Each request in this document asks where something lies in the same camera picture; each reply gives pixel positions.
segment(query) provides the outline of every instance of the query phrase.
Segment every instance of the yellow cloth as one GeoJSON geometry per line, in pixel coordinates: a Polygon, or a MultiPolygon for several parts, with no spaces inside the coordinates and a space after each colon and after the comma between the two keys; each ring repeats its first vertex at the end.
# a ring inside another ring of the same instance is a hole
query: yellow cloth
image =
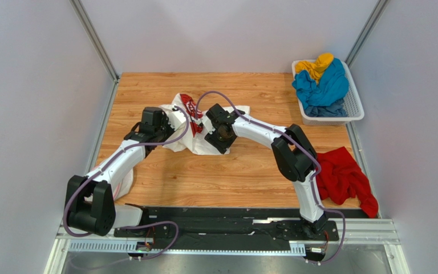
{"type": "Polygon", "coordinates": [[[310,74],[310,78],[315,80],[317,84],[322,77],[323,72],[329,67],[330,63],[334,60],[332,53],[324,53],[317,58],[315,63],[309,61],[300,61],[295,65],[295,72],[300,73],[302,70],[306,70],[310,74]]]}

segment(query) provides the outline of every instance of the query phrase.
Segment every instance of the wall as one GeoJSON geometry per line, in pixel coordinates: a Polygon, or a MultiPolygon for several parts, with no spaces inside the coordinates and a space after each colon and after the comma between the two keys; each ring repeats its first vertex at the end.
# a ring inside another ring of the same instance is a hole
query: wall
{"type": "Polygon", "coordinates": [[[42,273],[112,82],[69,1],[0,1],[0,273],[42,273]]]}
{"type": "Polygon", "coordinates": [[[290,72],[344,60],[377,0],[83,0],[118,73],[290,72]]]}
{"type": "Polygon", "coordinates": [[[351,68],[355,124],[412,273],[438,273],[438,1],[391,1],[351,68]]]}

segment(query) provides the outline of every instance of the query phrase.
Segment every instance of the dark blue cloth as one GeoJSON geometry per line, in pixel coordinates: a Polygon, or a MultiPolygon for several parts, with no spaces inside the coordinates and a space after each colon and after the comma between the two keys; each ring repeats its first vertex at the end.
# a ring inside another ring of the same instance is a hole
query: dark blue cloth
{"type": "Polygon", "coordinates": [[[328,107],[309,106],[305,109],[305,114],[310,117],[347,117],[343,105],[344,99],[339,99],[328,107]]]}
{"type": "Polygon", "coordinates": [[[345,74],[340,60],[334,58],[323,73],[318,86],[306,70],[295,75],[295,81],[291,85],[297,90],[297,97],[302,102],[304,110],[310,106],[328,107],[346,96],[349,82],[345,74]]]}

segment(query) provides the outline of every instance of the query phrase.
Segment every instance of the wooden tabletop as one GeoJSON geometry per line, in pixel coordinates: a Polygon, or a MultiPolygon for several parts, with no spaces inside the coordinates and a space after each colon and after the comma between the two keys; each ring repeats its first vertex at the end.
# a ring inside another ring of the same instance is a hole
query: wooden tabletop
{"type": "MultiPolygon", "coordinates": [[[[147,106],[170,104],[177,93],[195,101],[209,90],[227,95],[234,104],[251,107],[251,116],[279,126],[296,123],[302,127],[317,152],[351,144],[345,126],[303,126],[291,86],[291,74],[258,73],[125,73],[111,110],[98,162],[109,157],[147,106]]],[[[207,110],[215,103],[229,106],[218,95],[205,97],[207,110]]],[[[144,206],[274,207],[296,208],[292,183],[278,171],[270,149],[238,138],[229,155],[199,156],[188,150],[172,152],[156,148],[134,167],[134,183],[117,204],[144,206]]],[[[358,208],[358,199],[326,207],[358,208]]]]}

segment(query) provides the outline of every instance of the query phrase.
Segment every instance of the laundry basket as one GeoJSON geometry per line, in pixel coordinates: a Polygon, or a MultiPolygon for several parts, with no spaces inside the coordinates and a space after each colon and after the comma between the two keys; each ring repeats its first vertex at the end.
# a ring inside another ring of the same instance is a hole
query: laundry basket
{"type": "MultiPolygon", "coordinates": [[[[291,70],[293,72],[293,79],[295,79],[295,65],[300,61],[309,61],[315,62],[315,60],[298,60],[294,61],[291,64],[291,70]]],[[[303,110],[302,102],[298,100],[298,104],[300,105],[300,112],[302,113],[303,124],[309,125],[339,125],[339,124],[347,124],[350,121],[357,121],[364,118],[364,109],[362,108],[362,104],[359,99],[358,90],[356,89],[356,85],[352,80],[351,72],[347,67],[347,64],[342,62],[342,66],[346,71],[346,78],[349,81],[349,91],[344,97],[344,109],[347,112],[347,117],[310,117],[307,116],[303,110]]]]}

